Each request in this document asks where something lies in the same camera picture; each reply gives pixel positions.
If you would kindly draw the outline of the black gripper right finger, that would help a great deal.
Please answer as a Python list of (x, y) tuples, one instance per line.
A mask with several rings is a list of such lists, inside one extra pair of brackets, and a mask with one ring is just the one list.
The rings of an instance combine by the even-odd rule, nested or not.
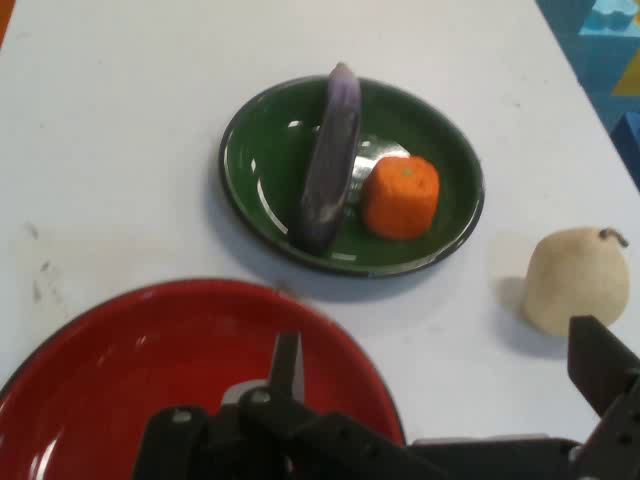
[(639, 357), (591, 316), (570, 321), (568, 374), (600, 417), (571, 466), (574, 479), (639, 477)]

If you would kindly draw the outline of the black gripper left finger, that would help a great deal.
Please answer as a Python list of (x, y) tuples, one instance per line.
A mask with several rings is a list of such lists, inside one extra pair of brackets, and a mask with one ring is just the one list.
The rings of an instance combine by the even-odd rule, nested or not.
[(136, 479), (427, 479), (430, 465), (372, 430), (303, 402), (301, 336), (278, 336), (265, 385), (210, 416), (173, 407), (147, 424)]

